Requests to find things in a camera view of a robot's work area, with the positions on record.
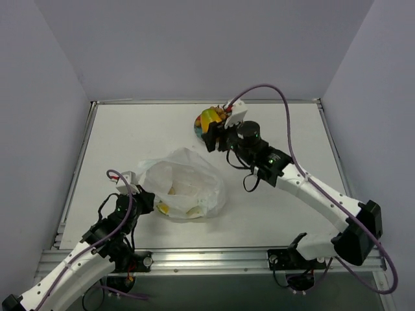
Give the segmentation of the fake longan fruit bunch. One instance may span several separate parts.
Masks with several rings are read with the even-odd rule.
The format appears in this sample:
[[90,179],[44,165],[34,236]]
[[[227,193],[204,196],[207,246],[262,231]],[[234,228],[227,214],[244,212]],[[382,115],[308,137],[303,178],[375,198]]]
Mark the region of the fake longan fruit bunch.
[[222,122],[228,118],[228,114],[219,106],[212,106],[208,109],[209,117],[213,122]]

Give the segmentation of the fake yellow green mango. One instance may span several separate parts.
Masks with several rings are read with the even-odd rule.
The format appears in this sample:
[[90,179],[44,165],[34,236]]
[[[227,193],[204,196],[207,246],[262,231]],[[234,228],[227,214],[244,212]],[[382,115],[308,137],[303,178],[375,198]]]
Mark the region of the fake yellow green mango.
[[212,122],[221,123],[222,119],[214,108],[205,109],[200,114],[200,125],[202,128],[202,133],[207,133],[209,130],[209,125]]

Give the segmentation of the white printed plastic bag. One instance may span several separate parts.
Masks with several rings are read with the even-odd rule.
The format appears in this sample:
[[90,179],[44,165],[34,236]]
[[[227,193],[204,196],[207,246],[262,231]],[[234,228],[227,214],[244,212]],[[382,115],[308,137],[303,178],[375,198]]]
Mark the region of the white printed plastic bag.
[[172,219],[212,218],[227,201],[219,170],[188,148],[140,161],[136,174],[142,188],[155,195],[155,210]]

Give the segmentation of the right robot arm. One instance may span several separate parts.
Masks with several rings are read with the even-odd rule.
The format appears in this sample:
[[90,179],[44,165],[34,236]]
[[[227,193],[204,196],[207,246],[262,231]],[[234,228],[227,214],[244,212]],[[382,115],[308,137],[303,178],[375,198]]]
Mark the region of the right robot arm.
[[322,257],[339,257],[361,266],[383,233],[381,209],[337,192],[325,183],[318,185],[293,158],[261,138],[254,121],[225,127],[223,122],[203,121],[202,139],[209,152],[234,152],[243,169],[258,181],[284,190],[320,213],[335,227],[323,235],[300,233],[288,246],[289,262],[298,268]]

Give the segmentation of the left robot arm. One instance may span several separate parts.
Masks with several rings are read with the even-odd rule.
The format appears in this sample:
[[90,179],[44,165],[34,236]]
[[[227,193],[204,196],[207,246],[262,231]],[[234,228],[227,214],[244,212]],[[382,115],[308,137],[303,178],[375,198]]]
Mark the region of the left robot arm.
[[133,195],[119,194],[115,209],[82,236],[80,242],[48,275],[21,295],[9,295],[3,310],[66,310],[92,286],[110,273],[122,273],[105,288],[110,293],[130,295],[135,272],[149,272],[149,251],[136,252],[127,236],[134,232],[139,216],[151,213],[153,193],[139,189]]

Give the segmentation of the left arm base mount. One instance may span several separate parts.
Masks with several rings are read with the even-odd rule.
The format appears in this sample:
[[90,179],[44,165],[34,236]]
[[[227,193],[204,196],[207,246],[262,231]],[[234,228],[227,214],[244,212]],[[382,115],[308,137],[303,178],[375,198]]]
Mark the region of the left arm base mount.
[[153,263],[152,252],[139,251],[128,254],[121,261],[116,262],[114,273],[116,277],[107,277],[105,286],[111,292],[128,293],[135,285],[136,273],[148,273]]

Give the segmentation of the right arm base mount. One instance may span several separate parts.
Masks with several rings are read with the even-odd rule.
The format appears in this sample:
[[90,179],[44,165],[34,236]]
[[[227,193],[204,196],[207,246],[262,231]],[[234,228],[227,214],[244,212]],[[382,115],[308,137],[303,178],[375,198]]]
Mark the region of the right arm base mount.
[[327,274],[331,262],[325,259],[292,259],[288,249],[268,249],[268,267],[275,283],[293,294],[305,295]]

